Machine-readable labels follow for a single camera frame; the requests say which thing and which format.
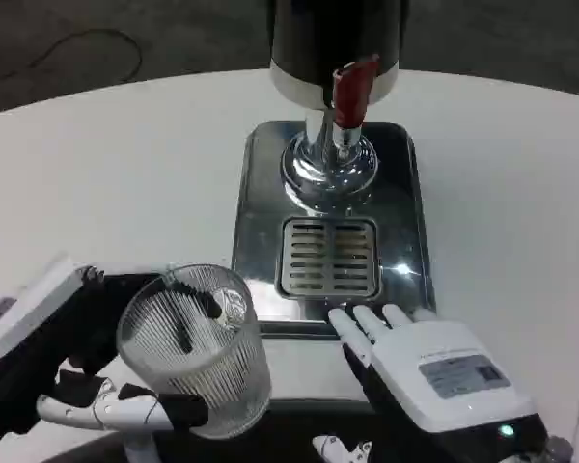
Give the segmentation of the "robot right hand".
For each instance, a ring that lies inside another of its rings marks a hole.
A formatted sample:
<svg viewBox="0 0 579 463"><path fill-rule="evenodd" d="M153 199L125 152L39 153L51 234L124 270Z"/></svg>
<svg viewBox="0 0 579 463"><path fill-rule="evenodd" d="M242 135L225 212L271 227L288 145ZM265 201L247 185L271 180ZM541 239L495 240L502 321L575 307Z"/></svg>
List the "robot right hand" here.
<svg viewBox="0 0 579 463"><path fill-rule="evenodd" d="M381 315L336 308L328 320L380 421L352 449L314 437L322 461L525 462L544 451L537 407L465 324L394 304Z"/></svg>

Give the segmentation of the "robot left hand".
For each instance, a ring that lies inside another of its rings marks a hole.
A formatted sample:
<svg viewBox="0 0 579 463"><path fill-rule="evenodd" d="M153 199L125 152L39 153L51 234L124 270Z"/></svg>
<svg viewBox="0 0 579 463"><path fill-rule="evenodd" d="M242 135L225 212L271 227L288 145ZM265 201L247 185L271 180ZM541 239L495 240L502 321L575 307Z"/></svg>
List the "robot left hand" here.
<svg viewBox="0 0 579 463"><path fill-rule="evenodd" d="M39 421L129 433L207 424L211 410L198 393L117 388L99 374L118 355L116 332L128 303L162 284L160 271L105 274L63 260L1 298L0 440Z"/></svg>

